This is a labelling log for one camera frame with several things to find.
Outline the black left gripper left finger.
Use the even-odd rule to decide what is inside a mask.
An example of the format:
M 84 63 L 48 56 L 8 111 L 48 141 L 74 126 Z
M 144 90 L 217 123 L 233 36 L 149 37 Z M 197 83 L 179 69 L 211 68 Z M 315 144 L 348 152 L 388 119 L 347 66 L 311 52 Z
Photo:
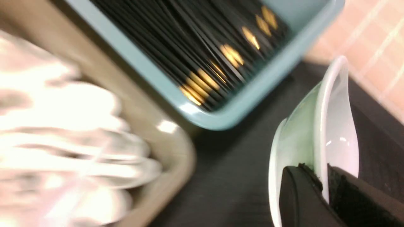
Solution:
M 322 197 L 322 183 L 305 164 L 283 169 L 279 210 L 283 227 L 343 227 Z

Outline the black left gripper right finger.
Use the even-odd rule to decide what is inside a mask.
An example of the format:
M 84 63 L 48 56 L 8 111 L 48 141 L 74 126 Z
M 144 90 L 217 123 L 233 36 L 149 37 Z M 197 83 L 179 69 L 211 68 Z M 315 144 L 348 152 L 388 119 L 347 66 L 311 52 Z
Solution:
M 330 206 L 348 227 L 402 227 L 403 203 L 347 171 L 328 166 Z

